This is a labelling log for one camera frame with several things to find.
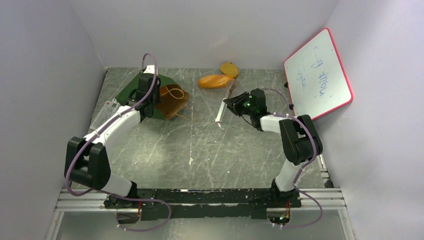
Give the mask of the metal tongs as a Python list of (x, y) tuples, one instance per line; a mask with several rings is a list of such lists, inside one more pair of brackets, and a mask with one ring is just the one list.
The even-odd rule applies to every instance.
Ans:
[(224, 115), (225, 108), (226, 108), (226, 104), (225, 104), (224, 100), (231, 97), (235, 88), (236, 88), (236, 82), (234, 80), (230, 81), (228, 83), (228, 89), (227, 89), (227, 91), (224, 95), (224, 98), (222, 99), (222, 101), (220, 103), (218, 113), (215, 117), (215, 122), (218, 124), (219, 127), (221, 127), (221, 121), (223, 119), (223, 115)]

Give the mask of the green paper bag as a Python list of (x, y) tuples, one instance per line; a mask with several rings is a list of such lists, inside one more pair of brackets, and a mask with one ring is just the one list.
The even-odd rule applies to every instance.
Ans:
[[(126, 87), (121, 90), (115, 97), (116, 101), (121, 105), (128, 99), (130, 93), (139, 86), (141, 77), (153, 77), (152, 73), (139, 72)], [(155, 105), (152, 114), (153, 119), (170, 120), (178, 115), (178, 112), (188, 105), (190, 94), (183, 90), (172, 78), (159, 74), (160, 80), (160, 103)]]

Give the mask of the brown fake bread loaf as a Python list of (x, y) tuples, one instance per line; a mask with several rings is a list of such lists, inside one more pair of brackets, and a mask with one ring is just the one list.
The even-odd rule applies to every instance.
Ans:
[(226, 88), (235, 78), (224, 74), (212, 74), (201, 77), (197, 84), (203, 89), (220, 89)]

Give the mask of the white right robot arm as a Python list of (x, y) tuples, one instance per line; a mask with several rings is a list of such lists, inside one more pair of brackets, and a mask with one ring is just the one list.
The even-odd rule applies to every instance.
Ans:
[(292, 116), (269, 112), (263, 89), (256, 88), (238, 96), (224, 98), (222, 102), (234, 115), (243, 118), (254, 129), (279, 134), (285, 161), (280, 173), (273, 180), (276, 190), (270, 193), (270, 202), (282, 207), (289, 200), (289, 191), (297, 189), (304, 169), (323, 152), (323, 144), (308, 114)]

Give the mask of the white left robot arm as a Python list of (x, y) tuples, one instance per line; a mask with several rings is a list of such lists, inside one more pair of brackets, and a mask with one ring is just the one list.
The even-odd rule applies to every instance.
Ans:
[(73, 137), (67, 143), (64, 177), (68, 190), (73, 182), (89, 190), (115, 195), (126, 208), (138, 203), (137, 184), (112, 173), (107, 153), (127, 131), (152, 117), (155, 105), (160, 102), (157, 66), (148, 65), (136, 80), (136, 87), (116, 113), (85, 137)]

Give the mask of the clear packaged tool card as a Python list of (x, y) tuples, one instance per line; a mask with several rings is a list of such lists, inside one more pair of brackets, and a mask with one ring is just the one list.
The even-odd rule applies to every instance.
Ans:
[(99, 113), (92, 121), (89, 129), (96, 130), (97, 128), (99, 128), (103, 123), (107, 122), (108, 119), (111, 118), (118, 111), (120, 106), (120, 103), (117, 102), (116, 99), (106, 101)]

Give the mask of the red framed whiteboard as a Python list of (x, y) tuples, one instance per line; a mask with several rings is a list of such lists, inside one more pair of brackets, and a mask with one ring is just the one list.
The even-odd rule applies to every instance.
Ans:
[(284, 62), (293, 113), (313, 120), (354, 99), (348, 76), (329, 28), (322, 29)]

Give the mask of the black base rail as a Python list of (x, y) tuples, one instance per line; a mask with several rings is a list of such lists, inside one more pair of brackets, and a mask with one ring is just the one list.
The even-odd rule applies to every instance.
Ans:
[(159, 219), (237, 218), (266, 220), (268, 210), (301, 207), (296, 190), (278, 192), (270, 188), (172, 189), (139, 188), (141, 201), (109, 196), (104, 207), (109, 210), (140, 211), (142, 221)]

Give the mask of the aluminium frame rail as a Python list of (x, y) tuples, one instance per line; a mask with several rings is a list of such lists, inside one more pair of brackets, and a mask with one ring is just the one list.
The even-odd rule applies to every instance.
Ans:
[(125, 221), (138, 222), (166, 219), (237, 218), (250, 217), (266, 220), (279, 226), (283, 214), (295, 211), (335, 211), (344, 239), (354, 240), (355, 233), (347, 210), (345, 198), (339, 187), (332, 185), (324, 157), (319, 164), (323, 188), (304, 188), (291, 197), (273, 201), (268, 188), (226, 189), (152, 189), (138, 191), (137, 201), (124, 204), (123, 200), (105, 193), (90, 192), (75, 197), (62, 189), (45, 239), (55, 240), (66, 212), (100, 212), (123, 216)]

